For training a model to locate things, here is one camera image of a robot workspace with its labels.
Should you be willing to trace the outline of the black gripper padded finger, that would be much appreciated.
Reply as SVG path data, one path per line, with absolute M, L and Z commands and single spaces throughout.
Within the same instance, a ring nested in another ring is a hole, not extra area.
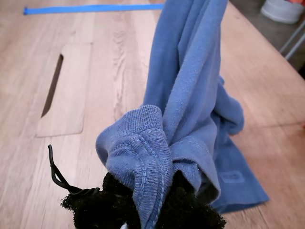
M 192 185 L 177 171 L 155 228 L 223 229 L 225 225 L 226 220 L 209 205 L 201 203 Z
M 61 201 L 64 209 L 73 212 L 77 229 L 140 229 L 137 208 L 132 190 L 111 173 L 104 177 L 102 190 L 92 188 L 78 194 L 69 194 Z

